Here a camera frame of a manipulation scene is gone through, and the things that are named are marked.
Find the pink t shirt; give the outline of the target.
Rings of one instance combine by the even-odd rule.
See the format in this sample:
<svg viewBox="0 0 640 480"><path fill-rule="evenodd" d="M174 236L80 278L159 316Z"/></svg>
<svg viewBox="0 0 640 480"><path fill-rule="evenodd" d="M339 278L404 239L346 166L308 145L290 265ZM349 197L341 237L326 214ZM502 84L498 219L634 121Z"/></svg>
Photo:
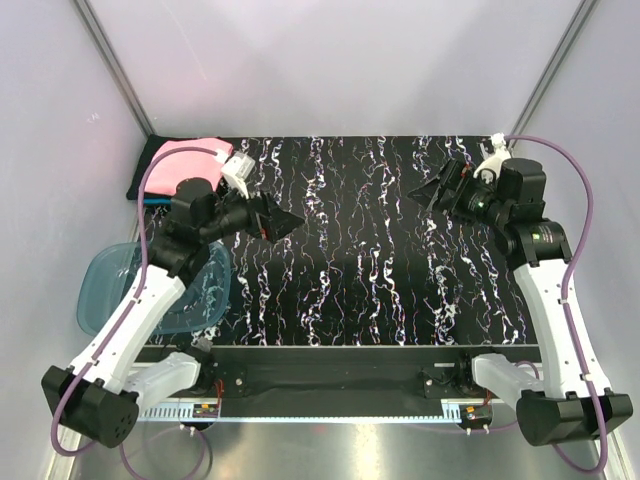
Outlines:
<svg viewBox="0 0 640 480"><path fill-rule="evenodd" d="M145 184L145 194L173 196L180 182L190 178L206 179L216 190L222 178L222 167L231 156L231 143L218 138L193 140L168 140L151 157L157 157L170 150L196 147L211 150L215 155L200 151L181 151L163 159L151 172Z"/></svg>

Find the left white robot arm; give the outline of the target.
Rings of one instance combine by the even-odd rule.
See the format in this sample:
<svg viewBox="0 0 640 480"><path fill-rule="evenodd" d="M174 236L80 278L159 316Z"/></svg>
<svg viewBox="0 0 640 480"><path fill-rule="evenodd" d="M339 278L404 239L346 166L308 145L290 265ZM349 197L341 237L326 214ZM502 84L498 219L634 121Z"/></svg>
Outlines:
<svg viewBox="0 0 640 480"><path fill-rule="evenodd" d="M275 243L303 223L267 192L219 197L205 179L181 182L161 231L153 241L140 242L142 264L119 306L66 368L52 366L41 380L52 412L54 451L76 454L62 446L60 427L115 448L140 413L177 392L208 394L216 372L196 349L171 353L138 372L131 368L157 324L209 261L211 244L238 232Z"/></svg>

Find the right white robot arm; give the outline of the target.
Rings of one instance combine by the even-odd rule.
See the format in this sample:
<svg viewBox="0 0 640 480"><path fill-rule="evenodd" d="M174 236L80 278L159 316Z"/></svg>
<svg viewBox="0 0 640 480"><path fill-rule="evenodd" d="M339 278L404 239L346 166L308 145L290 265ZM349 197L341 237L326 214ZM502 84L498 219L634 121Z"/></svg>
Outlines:
<svg viewBox="0 0 640 480"><path fill-rule="evenodd" d="M613 391L591 346L572 280L574 256L562 226L544 218L546 174L534 160L510 158L473 169L450 160L409 198L454 222L488 226L529 310L543 377L501 354L482 354L454 371L466 396L487 389L516 413L533 446L595 440L633 414L631 398Z"/></svg>

